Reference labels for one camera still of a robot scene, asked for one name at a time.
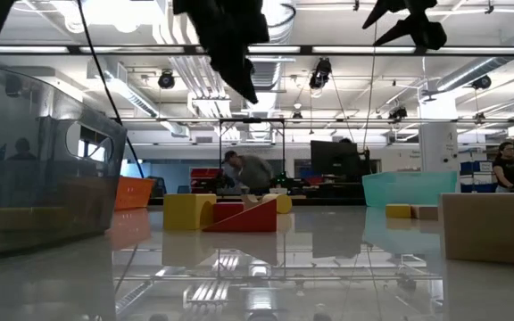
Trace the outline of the black office chair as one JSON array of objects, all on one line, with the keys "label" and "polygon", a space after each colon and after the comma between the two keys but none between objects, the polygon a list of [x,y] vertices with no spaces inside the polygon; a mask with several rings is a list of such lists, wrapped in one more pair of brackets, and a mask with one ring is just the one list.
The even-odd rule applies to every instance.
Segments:
[{"label": "black office chair", "polygon": [[164,178],[154,176],[149,176],[148,178],[153,180],[151,198],[162,198],[167,193]]}]

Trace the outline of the wooden arch block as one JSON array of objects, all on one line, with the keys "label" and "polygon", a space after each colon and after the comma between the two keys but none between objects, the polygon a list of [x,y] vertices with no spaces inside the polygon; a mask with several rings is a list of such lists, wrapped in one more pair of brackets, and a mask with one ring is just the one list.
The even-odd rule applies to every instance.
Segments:
[{"label": "wooden arch block", "polygon": [[257,197],[254,194],[241,194],[240,199],[244,204],[244,209],[249,210],[258,205],[261,205],[261,198]]}]

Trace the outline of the red wedge block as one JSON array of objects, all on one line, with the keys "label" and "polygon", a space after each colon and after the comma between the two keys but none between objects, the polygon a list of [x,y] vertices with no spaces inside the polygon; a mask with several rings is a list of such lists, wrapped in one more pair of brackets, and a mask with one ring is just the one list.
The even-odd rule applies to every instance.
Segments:
[{"label": "red wedge block", "polygon": [[271,200],[203,228],[211,233],[274,233],[278,229],[277,201]]}]

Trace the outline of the wooden rectangular block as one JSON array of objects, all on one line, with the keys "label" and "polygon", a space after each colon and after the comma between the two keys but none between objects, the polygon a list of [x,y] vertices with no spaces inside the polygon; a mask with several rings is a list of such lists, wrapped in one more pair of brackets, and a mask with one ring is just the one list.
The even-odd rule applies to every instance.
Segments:
[{"label": "wooden rectangular block", "polygon": [[418,220],[438,220],[438,207],[434,205],[411,205],[411,216]]}]

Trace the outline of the yellow cylinder block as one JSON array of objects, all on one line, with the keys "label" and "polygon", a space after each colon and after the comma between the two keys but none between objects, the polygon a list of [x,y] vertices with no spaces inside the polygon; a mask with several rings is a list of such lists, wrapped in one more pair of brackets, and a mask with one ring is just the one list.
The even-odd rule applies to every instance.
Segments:
[{"label": "yellow cylinder block", "polygon": [[277,214],[287,214],[293,207],[292,199],[285,193],[268,193],[262,196],[261,201],[275,201],[277,204]]}]

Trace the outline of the white square pillar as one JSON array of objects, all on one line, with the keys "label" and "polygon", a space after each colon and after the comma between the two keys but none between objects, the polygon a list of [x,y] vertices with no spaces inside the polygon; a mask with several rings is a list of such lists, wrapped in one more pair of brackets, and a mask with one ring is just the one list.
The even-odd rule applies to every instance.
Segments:
[{"label": "white square pillar", "polygon": [[460,170],[458,160],[458,118],[455,98],[439,94],[419,103],[419,149],[421,170],[447,172]]}]

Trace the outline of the yellow arch block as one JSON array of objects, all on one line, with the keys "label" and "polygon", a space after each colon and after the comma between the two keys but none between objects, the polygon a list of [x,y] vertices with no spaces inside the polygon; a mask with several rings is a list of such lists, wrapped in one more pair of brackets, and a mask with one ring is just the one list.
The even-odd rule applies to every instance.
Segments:
[{"label": "yellow arch block", "polygon": [[213,205],[217,196],[211,193],[166,194],[163,200],[165,230],[198,230],[213,222]]}]

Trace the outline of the short yellow rectangular block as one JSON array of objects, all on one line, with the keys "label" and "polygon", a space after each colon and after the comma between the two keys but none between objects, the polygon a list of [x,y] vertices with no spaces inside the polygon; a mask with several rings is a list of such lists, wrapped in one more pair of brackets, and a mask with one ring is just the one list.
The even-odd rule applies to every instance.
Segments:
[{"label": "short yellow rectangular block", "polygon": [[392,203],[385,206],[385,215],[388,218],[411,218],[409,204]]}]

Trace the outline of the wooden cube block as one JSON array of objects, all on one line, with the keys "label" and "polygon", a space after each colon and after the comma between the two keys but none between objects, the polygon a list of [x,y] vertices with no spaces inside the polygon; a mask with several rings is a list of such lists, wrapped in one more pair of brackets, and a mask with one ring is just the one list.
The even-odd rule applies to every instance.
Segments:
[{"label": "wooden cube block", "polygon": [[443,193],[438,222],[446,259],[514,264],[514,193]]}]

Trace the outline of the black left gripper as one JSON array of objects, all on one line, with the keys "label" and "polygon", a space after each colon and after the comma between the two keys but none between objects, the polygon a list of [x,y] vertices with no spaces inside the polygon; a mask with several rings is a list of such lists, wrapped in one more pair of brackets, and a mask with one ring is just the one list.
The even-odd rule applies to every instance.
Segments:
[{"label": "black left gripper", "polygon": [[173,13],[186,14],[211,67],[238,94],[257,103],[246,47],[269,42],[269,27],[261,12],[263,0],[172,0]]}]

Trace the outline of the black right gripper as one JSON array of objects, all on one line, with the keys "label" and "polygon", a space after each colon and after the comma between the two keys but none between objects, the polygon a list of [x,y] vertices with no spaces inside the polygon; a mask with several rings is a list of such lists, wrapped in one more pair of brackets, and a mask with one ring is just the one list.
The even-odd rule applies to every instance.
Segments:
[{"label": "black right gripper", "polygon": [[415,45],[423,45],[420,22],[428,22],[426,10],[436,5],[437,0],[377,0],[362,28],[367,29],[387,12],[399,12],[410,8],[410,16],[405,20],[397,21],[374,42],[374,45],[384,45],[404,36],[410,36]]}]

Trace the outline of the long yellow rectangular block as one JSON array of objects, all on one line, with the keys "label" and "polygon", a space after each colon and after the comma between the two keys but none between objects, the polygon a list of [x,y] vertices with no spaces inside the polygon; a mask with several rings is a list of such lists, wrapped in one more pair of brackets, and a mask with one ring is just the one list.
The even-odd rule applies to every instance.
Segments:
[{"label": "long yellow rectangular block", "polygon": [[64,207],[0,208],[0,230],[62,230],[71,227],[95,228],[100,218],[90,212]]}]

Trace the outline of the silver ventilation duct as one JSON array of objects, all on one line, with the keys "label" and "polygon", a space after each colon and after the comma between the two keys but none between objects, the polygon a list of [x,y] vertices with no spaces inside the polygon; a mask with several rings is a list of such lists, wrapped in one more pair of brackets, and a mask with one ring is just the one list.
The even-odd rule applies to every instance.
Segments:
[{"label": "silver ventilation duct", "polygon": [[[514,47],[514,36],[507,39],[503,45]],[[499,69],[501,66],[512,61],[514,61],[514,56],[490,56],[477,58],[455,70],[451,74],[440,78],[436,82],[436,89],[439,92],[452,91],[481,78],[489,72]]]}]

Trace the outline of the red square block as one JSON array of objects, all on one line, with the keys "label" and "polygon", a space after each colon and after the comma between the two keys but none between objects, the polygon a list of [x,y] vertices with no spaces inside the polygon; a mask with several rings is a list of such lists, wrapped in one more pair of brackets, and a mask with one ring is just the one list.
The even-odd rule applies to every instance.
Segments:
[{"label": "red square block", "polygon": [[245,210],[242,202],[216,202],[213,205],[213,222],[218,223]]}]

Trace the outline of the orange plastic bin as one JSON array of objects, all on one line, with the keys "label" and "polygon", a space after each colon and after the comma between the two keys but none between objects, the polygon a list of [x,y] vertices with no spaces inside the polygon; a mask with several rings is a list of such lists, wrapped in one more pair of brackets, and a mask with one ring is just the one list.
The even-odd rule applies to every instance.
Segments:
[{"label": "orange plastic bin", "polygon": [[154,180],[120,176],[115,210],[132,210],[145,208],[150,200]]}]

